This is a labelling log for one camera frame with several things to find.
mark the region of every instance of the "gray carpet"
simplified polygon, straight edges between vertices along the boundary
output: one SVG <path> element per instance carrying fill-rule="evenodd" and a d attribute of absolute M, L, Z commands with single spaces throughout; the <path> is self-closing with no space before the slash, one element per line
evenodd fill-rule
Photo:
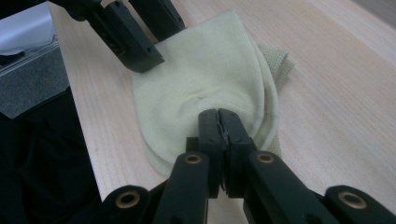
<path fill-rule="evenodd" d="M 69 86 L 59 48 L 0 77 L 0 112 L 15 118 Z"/>

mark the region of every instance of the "folded towel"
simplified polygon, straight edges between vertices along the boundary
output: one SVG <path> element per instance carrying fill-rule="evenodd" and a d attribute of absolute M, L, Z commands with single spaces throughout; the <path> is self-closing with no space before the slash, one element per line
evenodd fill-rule
<path fill-rule="evenodd" d="M 170 174 L 186 138 L 198 136 L 198 114 L 211 108 L 237 113 L 258 149 L 279 152 L 272 144 L 278 121 L 274 80 L 281 85 L 292 68 L 286 51 L 260 51 L 234 11 L 156 48 L 165 63 L 134 74 L 133 89 L 146 155 L 157 171 Z"/>

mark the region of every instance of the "pale green cloth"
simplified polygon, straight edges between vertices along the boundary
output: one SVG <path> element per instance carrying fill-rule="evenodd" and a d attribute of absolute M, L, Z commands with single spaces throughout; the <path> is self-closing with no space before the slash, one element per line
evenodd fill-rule
<path fill-rule="evenodd" d="M 211 108 L 237 113 L 258 149 L 278 153 L 271 144 L 278 105 L 270 69 L 276 69 L 276 78 L 285 75 L 279 67 L 285 65 L 287 54 L 282 62 L 282 57 L 275 57 L 279 65 L 269 67 L 233 11 L 184 30 L 156 48 L 165 63 L 134 74 L 133 89 L 146 155 L 157 171 L 170 174 L 176 157 L 185 151 L 186 138 L 198 136 L 198 114 Z"/>

